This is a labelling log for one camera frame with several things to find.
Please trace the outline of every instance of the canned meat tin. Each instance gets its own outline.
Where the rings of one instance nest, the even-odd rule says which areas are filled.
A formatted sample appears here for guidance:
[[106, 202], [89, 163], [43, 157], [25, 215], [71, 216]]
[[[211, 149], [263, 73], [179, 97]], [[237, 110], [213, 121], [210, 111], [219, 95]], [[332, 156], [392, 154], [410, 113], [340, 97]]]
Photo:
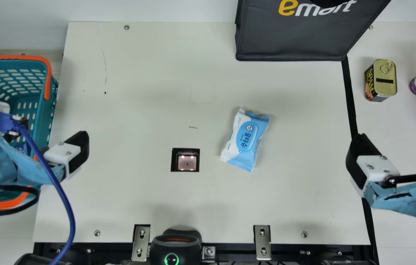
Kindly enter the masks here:
[[398, 92], [396, 65], [390, 60], [378, 59], [365, 71], [365, 97], [369, 101], [384, 101]]

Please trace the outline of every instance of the shopping basket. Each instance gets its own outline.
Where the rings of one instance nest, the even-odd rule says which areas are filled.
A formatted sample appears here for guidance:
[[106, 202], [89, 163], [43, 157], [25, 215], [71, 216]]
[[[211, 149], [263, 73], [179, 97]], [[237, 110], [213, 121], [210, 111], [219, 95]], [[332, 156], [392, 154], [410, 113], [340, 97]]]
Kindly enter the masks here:
[[[49, 144], [57, 89], [58, 82], [52, 76], [47, 59], [0, 55], [0, 101], [9, 104], [11, 114], [28, 119], [29, 132], [40, 149]], [[33, 155], [22, 136], [10, 145], [29, 156]], [[0, 210], [19, 206], [27, 196], [25, 192], [2, 191]]]

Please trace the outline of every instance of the basket handle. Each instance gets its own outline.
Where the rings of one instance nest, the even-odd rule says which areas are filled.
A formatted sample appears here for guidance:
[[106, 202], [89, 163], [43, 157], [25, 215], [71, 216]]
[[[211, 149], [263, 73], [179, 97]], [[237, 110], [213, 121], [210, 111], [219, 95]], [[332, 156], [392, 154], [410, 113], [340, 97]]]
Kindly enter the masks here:
[[44, 99], [49, 100], [51, 97], [51, 79], [52, 79], [52, 69], [49, 61], [41, 56], [34, 55], [0, 55], [0, 60], [29, 60], [29, 61], [39, 61], [46, 65], [48, 69], [46, 73], [46, 83], [44, 85]]

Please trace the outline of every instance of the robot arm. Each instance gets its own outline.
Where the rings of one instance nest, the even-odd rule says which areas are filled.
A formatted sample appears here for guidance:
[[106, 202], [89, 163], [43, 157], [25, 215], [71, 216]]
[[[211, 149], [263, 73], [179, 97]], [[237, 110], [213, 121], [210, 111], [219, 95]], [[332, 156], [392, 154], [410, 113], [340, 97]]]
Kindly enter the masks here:
[[[357, 193], [372, 208], [416, 217], [416, 174], [401, 176], [365, 134], [357, 134], [352, 139], [346, 167]], [[411, 184], [397, 187], [397, 184], [403, 183]]]
[[[27, 120], [8, 114], [8, 104], [0, 102], [0, 186], [40, 186], [52, 184], [44, 168], [38, 161], [9, 145], [9, 142], [19, 136], [13, 130], [14, 123], [27, 126]], [[89, 138], [86, 131], [80, 131], [68, 140], [43, 149], [44, 158], [55, 174], [58, 181], [71, 178], [88, 159]]]

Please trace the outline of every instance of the wet wipes package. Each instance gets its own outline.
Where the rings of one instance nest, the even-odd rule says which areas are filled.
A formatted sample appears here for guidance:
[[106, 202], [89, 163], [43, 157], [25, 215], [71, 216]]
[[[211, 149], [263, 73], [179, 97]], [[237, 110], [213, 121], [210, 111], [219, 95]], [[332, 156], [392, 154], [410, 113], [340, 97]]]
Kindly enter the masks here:
[[221, 161], [252, 172], [257, 146], [268, 128], [268, 116], [259, 117], [239, 109], [234, 118], [233, 132], [221, 151]]

